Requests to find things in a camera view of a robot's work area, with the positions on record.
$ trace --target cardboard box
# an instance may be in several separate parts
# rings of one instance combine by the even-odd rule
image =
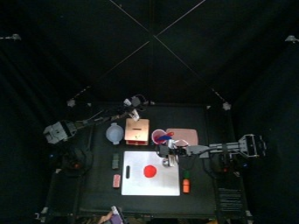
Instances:
[[[149,120],[125,119],[125,144],[148,145]]]

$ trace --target white tray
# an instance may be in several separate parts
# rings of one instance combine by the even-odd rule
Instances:
[[[152,165],[156,174],[152,178],[144,175],[144,168]],[[125,151],[122,169],[122,195],[178,196],[178,167],[164,167],[162,159],[154,151]]]

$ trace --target red circle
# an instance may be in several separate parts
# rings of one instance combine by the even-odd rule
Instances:
[[[156,174],[156,168],[152,166],[152,165],[148,165],[145,168],[144,168],[144,175],[146,178],[152,178]]]

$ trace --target black curtain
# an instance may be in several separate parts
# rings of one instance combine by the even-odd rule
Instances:
[[[245,176],[246,201],[256,224],[297,220],[299,45],[289,43],[232,109],[237,136],[265,139],[265,157]]]

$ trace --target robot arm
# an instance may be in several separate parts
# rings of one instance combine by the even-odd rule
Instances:
[[[200,158],[208,158],[212,153],[222,153],[228,156],[238,154],[242,158],[257,158],[265,155],[265,143],[261,136],[252,134],[244,135],[236,143],[214,143],[205,145],[174,146],[174,141],[168,140],[168,146],[158,145],[157,155],[168,158],[169,166],[173,166],[173,157],[197,155]]]
[[[49,144],[56,144],[60,141],[66,141],[73,137],[80,129],[88,126],[101,124],[108,121],[114,121],[125,116],[130,116],[134,121],[140,116],[137,110],[145,110],[145,106],[153,104],[141,95],[134,95],[124,100],[124,104],[117,108],[105,109],[97,112],[89,119],[82,121],[58,121],[44,129],[44,136]]]

